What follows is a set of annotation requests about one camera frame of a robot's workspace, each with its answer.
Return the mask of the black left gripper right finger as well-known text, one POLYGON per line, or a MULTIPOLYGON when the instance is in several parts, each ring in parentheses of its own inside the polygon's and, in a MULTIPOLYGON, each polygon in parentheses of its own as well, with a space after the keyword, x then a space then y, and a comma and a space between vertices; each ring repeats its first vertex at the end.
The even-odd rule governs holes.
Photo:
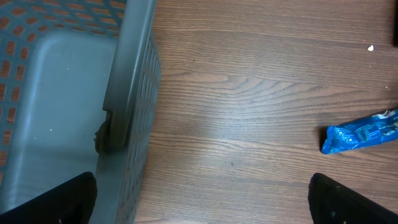
POLYGON ((397 214, 329 178, 316 173, 308 186, 314 224, 397 224, 397 214))

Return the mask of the blue Oreo cookie pack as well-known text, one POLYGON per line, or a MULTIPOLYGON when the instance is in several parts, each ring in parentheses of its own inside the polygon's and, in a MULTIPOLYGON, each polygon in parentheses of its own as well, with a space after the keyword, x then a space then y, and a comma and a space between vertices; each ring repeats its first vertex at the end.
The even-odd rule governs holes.
POLYGON ((397 139, 397 109, 373 114, 326 129, 323 154, 335 154, 397 139))

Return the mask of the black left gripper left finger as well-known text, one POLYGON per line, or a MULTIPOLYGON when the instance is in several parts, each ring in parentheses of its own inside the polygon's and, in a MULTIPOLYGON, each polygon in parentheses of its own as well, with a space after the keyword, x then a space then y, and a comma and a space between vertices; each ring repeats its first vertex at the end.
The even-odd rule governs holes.
POLYGON ((97 198, 96 179, 84 172, 1 214, 1 224, 88 224, 97 198))

